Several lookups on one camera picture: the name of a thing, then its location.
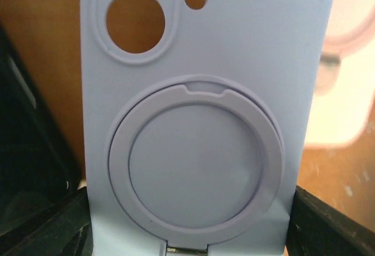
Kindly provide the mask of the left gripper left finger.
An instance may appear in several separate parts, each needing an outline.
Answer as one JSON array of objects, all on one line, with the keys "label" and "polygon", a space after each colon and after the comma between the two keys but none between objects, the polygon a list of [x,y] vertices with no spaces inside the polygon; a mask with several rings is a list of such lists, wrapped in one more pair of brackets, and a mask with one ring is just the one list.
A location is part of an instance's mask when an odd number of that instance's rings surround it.
[{"label": "left gripper left finger", "polygon": [[1,255],[92,255],[87,188],[1,233]]}]

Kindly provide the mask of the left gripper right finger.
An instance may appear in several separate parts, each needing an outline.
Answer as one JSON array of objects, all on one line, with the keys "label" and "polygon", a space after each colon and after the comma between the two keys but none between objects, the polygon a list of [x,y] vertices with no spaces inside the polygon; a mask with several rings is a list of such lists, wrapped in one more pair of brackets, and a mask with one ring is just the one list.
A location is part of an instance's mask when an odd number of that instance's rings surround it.
[{"label": "left gripper right finger", "polygon": [[289,220],[288,254],[373,256],[374,232],[298,186]]}]

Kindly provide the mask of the black phone case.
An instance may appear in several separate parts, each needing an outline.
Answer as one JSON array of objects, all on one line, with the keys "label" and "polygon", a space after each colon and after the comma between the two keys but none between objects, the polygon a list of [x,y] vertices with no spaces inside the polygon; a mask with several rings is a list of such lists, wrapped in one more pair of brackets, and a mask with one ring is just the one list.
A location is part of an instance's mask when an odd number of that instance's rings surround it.
[{"label": "black phone case", "polygon": [[75,192],[78,163],[1,29],[1,234]]}]

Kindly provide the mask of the pink phone case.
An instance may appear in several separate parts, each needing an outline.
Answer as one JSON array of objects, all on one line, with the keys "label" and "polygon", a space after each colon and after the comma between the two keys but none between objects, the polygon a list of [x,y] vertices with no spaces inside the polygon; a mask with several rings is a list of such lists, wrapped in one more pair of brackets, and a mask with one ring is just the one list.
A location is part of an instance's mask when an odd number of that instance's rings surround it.
[{"label": "pink phone case", "polygon": [[334,0],[305,146],[344,147],[366,127],[374,100],[374,0]]}]

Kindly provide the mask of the purple phone case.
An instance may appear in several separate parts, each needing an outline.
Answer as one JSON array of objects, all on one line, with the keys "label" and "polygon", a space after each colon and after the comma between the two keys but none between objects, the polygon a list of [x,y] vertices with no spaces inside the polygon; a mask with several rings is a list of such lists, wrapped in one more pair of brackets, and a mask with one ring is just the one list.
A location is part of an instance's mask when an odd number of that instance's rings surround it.
[{"label": "purple phone case", "polygon": [[80,0],[94,255],[283,255],[333,0]]}]

